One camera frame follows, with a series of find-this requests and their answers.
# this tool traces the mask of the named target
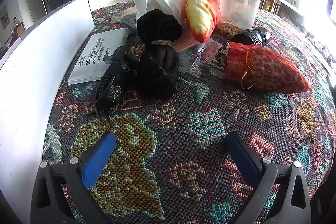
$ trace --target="bed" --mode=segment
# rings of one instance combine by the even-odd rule
[[[113,17],[134,6],[120,3],[92,13],[92,34],[121,28]],[[336,115],[327,73],[312,45],[278,16],[259,10],[255,26],[267,28],[267,45],[291,60],[313,91],[265,94],[242,90],[224,78],[216,63],[198,71],[179,69],[177,93],[166,101],[128,90],[111,110],[113,127],[93,109],[98,81],[67,85],[82,47],[59,88],[45,136],[43,159],[50,164],[80,156],[103,132],[112,130],[118,145],[95,186],[90,188],[111,223],[228,223],[252,188],[241,178],[223,148],[236,131],[262,157],[275,163],[302,163],[310,197],[328,177],[336,140]],[[213,35],[222,42],[223,38]],[[144,46],[136,33],[127,40],[137,58]],[[84,223],[63,185],[75,218]],[[267,216],[275,186],[257,222]]]

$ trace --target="door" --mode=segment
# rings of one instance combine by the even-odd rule
[[[27,3],[34,23],[46,15],[42,0],[27,0]]]

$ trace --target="plush toy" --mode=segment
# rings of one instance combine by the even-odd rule
[[[206,42],[221,21],[217,0],[185,0],[186,22],[198,42]]]
[[[182,27],[174,16],[166,15],[161,10],[144,14],[137,26],[146,47],[135,68],[136,88],[147,96],[168,100],[176,92],[180,66],[172,42],[181,37]]]

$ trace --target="blue gripper pad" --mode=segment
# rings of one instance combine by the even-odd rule
[[[83,168],[82,183],[87,189],[96,184],[106,162],[116,147],[117,139],[114,133],[109,132]]]

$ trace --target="gold drawstring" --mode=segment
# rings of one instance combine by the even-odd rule
[[[240,83],[240,84],[241,84],[241,88],[242,88],[243,90],[249,90],[250,88],[253,87],[254,82],[255,82],[255,76],[254,76],[254,73],[253,73],[251,67],[249,66],[249,62],[250,62],[250,61],[252,60],[252,58],[255,56],[255,51],[252,53],[252,55],[250,56],[250,58],[249,58],[249,56],[248,56],[248,55],[249,55],[248,53],[249,53],[249,52],[247,51],[247,53],[246,53],[246,70],[245,70],[245,73],[244,73],[243,77],[241,78],[241,83]],[[253,84],[252,84],[250,87],[248,87],[248,88],[244,88],[244,87],[243,87],[243,79],[244,79],[244,77],[246,76],[248,69],[250,69],[250,71],[251,71],[252,74],[253,74]]]
[[[154,45],[169,45],[169,46],[173,46],[172,42],[168,39],[165,40],[155,40],[152,42],[152,44]]]

